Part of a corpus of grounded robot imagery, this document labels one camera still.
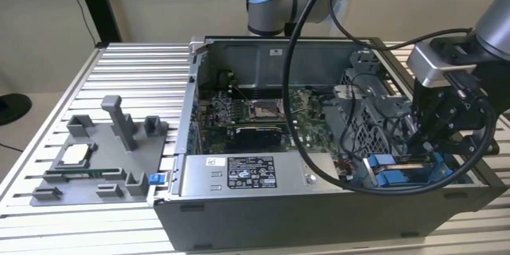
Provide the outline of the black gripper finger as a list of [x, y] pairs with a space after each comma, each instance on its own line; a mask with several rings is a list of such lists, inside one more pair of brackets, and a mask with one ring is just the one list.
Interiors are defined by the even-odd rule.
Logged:
[[416, 120], [416, 132], [406, 142], [410, 154], [424, 153], [428, 148], [444, 137], [443, 131], [448, 129], [458, 115], [458, 98], [454, 96], [415, 97], [412, 101], [412, 116]]
[[474, 131], [470, 135], [459, 133], [436, 133], [432, 137], [434, 151], [455, 155], [471, 156], [482, 143], [484, 131]]

